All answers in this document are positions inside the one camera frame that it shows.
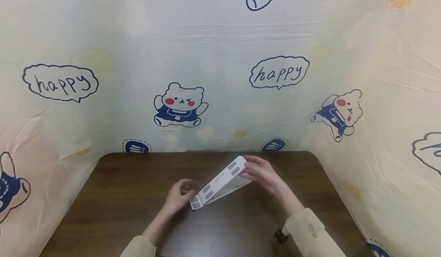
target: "wooden table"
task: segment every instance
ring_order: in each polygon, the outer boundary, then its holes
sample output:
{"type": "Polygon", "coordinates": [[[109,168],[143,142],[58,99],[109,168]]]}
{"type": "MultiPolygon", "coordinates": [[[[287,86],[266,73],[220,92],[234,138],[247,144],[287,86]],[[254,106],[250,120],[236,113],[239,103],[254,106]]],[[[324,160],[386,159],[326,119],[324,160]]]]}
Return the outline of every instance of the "wooden table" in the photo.
{"type": "MultiPolygon", "coordinates": [[[[271,162],[348,257],[372,257],[313,154],[249,154],[271,162]]],[[[174,182],[195,179],[198,192],[237,156],[234,152],[104,156],[41,256],[118,257],[160,210],[174,182]]],[[[300,257],[292,239],[280,245],[273,237],[285,219],[279,203],[257,183],[251,183],[200,210],[187,206],[169,223],[158,253],[165,257],[300,257]]]]}

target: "cartoon bear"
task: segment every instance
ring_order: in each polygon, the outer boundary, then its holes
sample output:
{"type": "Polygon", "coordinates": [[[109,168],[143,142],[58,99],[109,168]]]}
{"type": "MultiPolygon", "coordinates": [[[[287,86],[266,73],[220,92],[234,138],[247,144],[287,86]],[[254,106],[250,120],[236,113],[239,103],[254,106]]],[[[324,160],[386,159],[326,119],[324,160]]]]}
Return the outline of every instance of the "cartoon bear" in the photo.
{"type": "Polygon", "coordinates": [[[155,123],[166,127],[171,124],[192,128],[201,123],[199,115],[203,114],[208,103],[203,103],[204,89],[183,88],[179,83],[171,83],[164,95],[156,95],[154,104],[158,113],[155,123]]]}
{"type": "Polygon", "coordinates": [[[30,195],[30,184],[15,176],[15,165],[9,152],[0,155],[0,223],[9,212],[22,205],[30,195]]]}
{"type": "Polygon", "coordinates": [[[361,91],[354,89],[344,95],[331,95],[322,105],[321,111],[317,112],[311,122],[323,122],[331,127],[334,140],[340,142],[343,135],[354,133],[354,124],[363,115],[359,99],[361,91]]]}

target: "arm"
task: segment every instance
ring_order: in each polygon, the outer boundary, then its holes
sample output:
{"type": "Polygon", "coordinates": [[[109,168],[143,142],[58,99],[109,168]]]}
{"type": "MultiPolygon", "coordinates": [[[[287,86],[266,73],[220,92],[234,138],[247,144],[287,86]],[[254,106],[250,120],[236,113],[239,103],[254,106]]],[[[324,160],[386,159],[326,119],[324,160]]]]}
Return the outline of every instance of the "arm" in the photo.
{"type": "Polygon", "coordinates": [[[304,257],[345,257],[322,222],[303,206],[268,161],[257,156],[245,158],[247,169],[241,176],[259,182],[281,202],[288,216],[283,232],[292,235],[304,257]]]}
{"type": "Polygon", "coordinates": [[[171,187],[162,209],[145,229],[142,236],[136,236],[122,252],[120,257],[154,257],[156,243],[165,225],[193,196],[190,190],[191,179],[181,179],[171,187]]]}

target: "sleeve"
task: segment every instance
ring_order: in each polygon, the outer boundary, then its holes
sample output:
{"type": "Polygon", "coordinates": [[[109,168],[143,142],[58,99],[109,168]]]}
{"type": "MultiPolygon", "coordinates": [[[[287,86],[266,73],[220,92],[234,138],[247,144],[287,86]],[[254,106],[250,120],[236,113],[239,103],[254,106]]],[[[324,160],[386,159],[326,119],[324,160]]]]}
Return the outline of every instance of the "sleeve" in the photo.
{"type": "Polygon", "coordinates": [[[291,234],[304,257],[346,257],[309,208],[289,217],[283,233],[291,234]]]}
{"type": "Polygon", "coordinates": [[[120,257],[154,257],[156,247],[142,236],[134,237],[120,257]]]}

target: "printed backdrop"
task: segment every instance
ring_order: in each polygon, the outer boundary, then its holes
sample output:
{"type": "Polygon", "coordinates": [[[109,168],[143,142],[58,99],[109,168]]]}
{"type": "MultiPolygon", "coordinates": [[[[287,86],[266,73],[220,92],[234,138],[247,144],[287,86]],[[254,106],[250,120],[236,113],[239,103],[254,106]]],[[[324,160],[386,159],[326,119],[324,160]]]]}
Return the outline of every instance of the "printed backdrop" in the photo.
{"type": "Polygon", "coordinates": [[[0,256],[111,152],[313,152],[377,257],[441,252],[441,0],[0,0],[0,256]]]}

